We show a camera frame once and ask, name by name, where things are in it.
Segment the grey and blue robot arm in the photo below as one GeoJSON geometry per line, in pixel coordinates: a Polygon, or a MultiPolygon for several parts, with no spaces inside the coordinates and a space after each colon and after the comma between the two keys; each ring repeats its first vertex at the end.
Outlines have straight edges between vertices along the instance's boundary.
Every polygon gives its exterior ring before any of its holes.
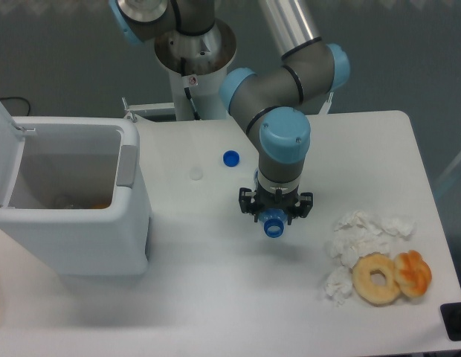
{"type": "Polygon", "coordinates": [[[311,128],[298,106],[332,94],[349,78],[346,53],[326,44],[304,1],[261,1],[282,61],[266,75],[230,70],[233,31],[213,1],[111,1],[123,35],[153,41],[167,70],[178,120],[231,116],[259,153],[254,188],[241,188],[239,206],[270,237],[308,216],[313,195],[298,190],[311,128]]]}

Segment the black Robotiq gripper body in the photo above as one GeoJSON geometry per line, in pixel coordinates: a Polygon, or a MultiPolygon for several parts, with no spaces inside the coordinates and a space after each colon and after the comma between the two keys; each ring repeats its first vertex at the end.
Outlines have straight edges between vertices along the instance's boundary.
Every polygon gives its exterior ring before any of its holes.
{"type": "Polygon", "coordinates": [[[297,190],[289,193],[277,190],[275,193],[270,193],[267,190],[259,188],[255,202],[257,203],[259,212],[268,209],[280,209],[285,213],[293,213],[298,203],[298,193],[297,190]]]}

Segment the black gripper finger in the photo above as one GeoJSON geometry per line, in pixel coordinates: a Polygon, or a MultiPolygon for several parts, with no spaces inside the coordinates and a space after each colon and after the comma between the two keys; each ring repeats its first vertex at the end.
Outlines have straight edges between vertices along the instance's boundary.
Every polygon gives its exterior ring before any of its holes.
{"type": "Polygon", "coordinates": [[[287,225],[296,218],[306,218],[313,208],[313,193],[296,193],[286,206],[287,225]]]}
{"type": "Polygon", "coordinates": [[[254,222],[258,222],[261,202],[259,201],[257,191],[241,187],[239,189],[239,206],[242,213],[252,215],[254,222]]]}

